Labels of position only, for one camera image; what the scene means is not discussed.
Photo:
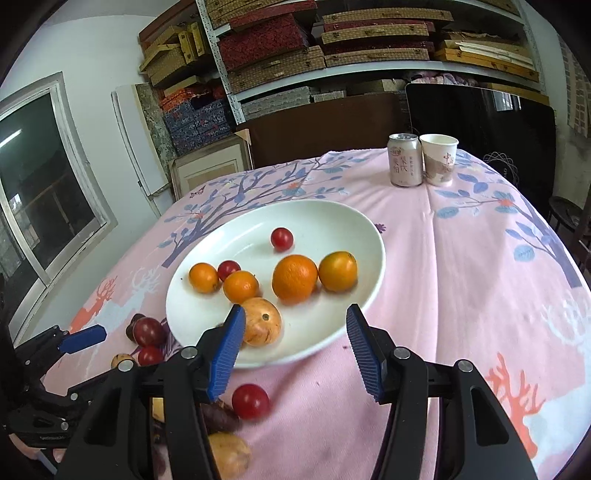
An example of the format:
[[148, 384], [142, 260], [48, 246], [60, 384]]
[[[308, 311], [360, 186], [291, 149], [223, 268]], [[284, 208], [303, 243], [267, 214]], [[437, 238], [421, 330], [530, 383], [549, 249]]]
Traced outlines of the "small pale yellow fruit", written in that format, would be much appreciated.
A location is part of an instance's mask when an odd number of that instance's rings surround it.
[[117, 367], [117, 366], [118, 366], [118, 365], [119, 365], [121, 362], [123, 362], [123, 361], [126, 361], [126, 360], [129, 360], [129, 361], [131, 361], [131, 362], [133, 362], [133, 363], [136, 363], [135, 359], [134, 359], [134, 358], [133, 358], [131, 355], [129, 355], [129, 354], [124, 354], [124, 353], [119, 353], [119, 354], [116, 354], [116, 355], [115, 355], [115, 356], [114, 356], [114, 357], [111, 359], [110, 366], [111, 366], [111, 368], [112, 368], [112, 369], [114, 369], [114, 368], [116, 368], [116, 367]]

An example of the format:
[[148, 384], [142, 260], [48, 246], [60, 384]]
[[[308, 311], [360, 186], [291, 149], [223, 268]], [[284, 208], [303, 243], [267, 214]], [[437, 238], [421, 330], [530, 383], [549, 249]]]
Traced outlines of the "orange-yellow passion fruit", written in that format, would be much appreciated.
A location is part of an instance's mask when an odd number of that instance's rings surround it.
[[243, 343], [252, 347], [273, 344], [280, 337], [280, 311], [266, 299], [254, 297], [242, 303], [245, 311], [245, 334]]

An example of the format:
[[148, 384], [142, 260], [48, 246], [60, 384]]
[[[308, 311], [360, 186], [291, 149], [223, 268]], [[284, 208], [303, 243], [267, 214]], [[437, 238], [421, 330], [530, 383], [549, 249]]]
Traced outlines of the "red cherry tomato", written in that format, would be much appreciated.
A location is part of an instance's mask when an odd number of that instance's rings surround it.
[[240, 270], [242, 270], [242, 267], [240, 267], [240, 265], [237, 262], [233, 260], [225, 260], [218, 265], [217, 276], [218, 279], [221, 280], [221, 282], [224, 282], [229, 275]]
[[270, 397], [256, 384], [243, 384], [235, 389], [231, 406], [242, 420], [258, 420], [270, 413]]
[[159, 347], [145, 346], [139, 350], [137, 361], [140, 366], [151, 366], [162, 363], [164, 356]]
[[276, 252], [284, 252], [293, 247], [294, 235], [287, 228], [278, 227], [271, 232], [270, 243]]

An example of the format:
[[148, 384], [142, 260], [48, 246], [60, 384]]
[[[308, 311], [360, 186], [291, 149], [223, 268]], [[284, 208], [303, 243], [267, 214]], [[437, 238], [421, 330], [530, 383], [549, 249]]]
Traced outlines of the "small orange tomato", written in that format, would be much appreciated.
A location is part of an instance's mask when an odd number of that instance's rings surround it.
[[189, 272], [190, 285], [200, 294], [211, 294], [218, 287], [219, 279], [214, 266], [204, 262], [194, 264]]

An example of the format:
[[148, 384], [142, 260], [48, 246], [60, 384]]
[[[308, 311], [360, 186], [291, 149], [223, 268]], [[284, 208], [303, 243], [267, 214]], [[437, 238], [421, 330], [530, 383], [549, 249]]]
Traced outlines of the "smooth orange tomato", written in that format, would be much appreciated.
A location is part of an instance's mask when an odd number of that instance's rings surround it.
[[355, 256], [347, 251], [332, 252], [318, 266], [318, 277], [329, 292], [351, 290], [358, 282], [358, 263]]

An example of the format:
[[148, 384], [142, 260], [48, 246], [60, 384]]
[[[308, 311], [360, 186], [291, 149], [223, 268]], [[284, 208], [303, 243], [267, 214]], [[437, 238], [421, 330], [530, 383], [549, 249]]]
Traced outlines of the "large textured orange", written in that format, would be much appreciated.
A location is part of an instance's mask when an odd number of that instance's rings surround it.
[[276, 297], [286, 304], [308, 300], [318, 282], [315, 262], [304, 255], [288, 255], [276, 264], [271, 279], [271, 288]]

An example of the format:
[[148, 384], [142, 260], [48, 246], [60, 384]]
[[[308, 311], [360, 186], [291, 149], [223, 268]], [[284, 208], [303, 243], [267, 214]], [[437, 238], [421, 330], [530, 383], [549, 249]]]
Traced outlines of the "pale yellow round fruit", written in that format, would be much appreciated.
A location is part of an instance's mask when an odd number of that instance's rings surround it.
[[223, 480], [238, 479], [249, 469], [252, 451], [238, 435], [217, 432], [208, 436], [219, 476]]

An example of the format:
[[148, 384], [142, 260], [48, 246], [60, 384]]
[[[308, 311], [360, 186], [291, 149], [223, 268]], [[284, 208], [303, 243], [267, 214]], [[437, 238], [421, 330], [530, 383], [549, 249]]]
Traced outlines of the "red plum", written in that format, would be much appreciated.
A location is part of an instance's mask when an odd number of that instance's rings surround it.
[[132, 334], [140, 347], [159, 347], [166, 341], [166, 333], [162, 325], [151, 317], [138, 319], [133, 325]]

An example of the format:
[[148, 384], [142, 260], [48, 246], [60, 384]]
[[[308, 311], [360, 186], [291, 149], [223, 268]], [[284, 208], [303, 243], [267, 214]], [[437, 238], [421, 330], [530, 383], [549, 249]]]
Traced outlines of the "white oval plate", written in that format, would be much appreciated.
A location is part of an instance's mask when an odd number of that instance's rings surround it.
[[386, 273], [381, 234], [358, 210], [325, 200], [264, 206], [206, 235], [177, 266], [165, 315], [181, 346], [197, 344], [230, 310], [223, 290], [200, 293], [190, 284], [190, 268], [226, 260], [252, 274], [260, 297], [280, 313], [276, 339], [243, 346], [238, 369], [290, 363], [327, 347], [345, 332], [346, 308], [368, 309]]

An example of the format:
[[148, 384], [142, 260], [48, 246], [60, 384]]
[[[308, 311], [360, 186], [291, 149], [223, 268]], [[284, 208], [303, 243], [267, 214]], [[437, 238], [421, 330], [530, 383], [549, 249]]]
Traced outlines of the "framed picture leaning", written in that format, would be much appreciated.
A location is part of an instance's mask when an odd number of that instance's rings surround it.
[[249, 129], [243, 129], [176, 158], [169, 166], [175, 199], [218, 177], [252, 170], [251, 145]]

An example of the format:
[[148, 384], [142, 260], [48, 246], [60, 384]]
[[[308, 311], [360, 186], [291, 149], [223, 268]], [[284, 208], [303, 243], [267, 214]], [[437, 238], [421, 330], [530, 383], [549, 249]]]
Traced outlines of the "pink drink can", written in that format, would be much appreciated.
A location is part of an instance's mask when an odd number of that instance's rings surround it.
[[394, 186], [415, 187], [423, 182], [423, 158], [419, 138], [415, 134], [389, 136], [388, 157], [390, 180]]

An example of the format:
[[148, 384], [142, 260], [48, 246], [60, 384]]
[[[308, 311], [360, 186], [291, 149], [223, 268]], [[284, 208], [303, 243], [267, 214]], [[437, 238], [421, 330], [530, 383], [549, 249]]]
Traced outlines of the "white paper cup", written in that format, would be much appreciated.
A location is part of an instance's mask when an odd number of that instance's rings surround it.
[[455, 137], [443, 134], [424, 134], [419, 140], [426, 180], [434, 186], [451, 186], [459, 141]]

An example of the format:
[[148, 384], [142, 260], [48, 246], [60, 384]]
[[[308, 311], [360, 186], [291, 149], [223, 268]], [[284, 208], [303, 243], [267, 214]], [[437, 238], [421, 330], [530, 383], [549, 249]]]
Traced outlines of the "dark wooden chair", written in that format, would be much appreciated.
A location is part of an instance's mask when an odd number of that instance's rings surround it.
[[549, 200], [549, 220], [555, 219], [557, 233], [561, 228], [570, 233], [567, 248], [582, 273], [590, 272], [590, 209], [591, 189], [583, 207], [561, 196], [552, 196]]

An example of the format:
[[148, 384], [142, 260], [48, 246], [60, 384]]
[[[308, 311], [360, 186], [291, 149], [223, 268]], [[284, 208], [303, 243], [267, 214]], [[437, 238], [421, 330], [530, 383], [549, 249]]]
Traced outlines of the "metal storage shelf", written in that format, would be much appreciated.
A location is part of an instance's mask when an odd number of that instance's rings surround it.
[[235, 122], [284, 90], [374, 73], [459, 73], [542, 91], [516, 1], [198, 1]]

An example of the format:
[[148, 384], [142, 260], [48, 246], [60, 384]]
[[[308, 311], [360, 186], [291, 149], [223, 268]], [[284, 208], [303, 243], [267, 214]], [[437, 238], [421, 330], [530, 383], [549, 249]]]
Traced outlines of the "window with grey frame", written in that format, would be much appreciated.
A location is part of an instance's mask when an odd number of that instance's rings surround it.
[[84, 152], [62, 73], [1, 102], [1, 275], [12, 338], [115, 222]]

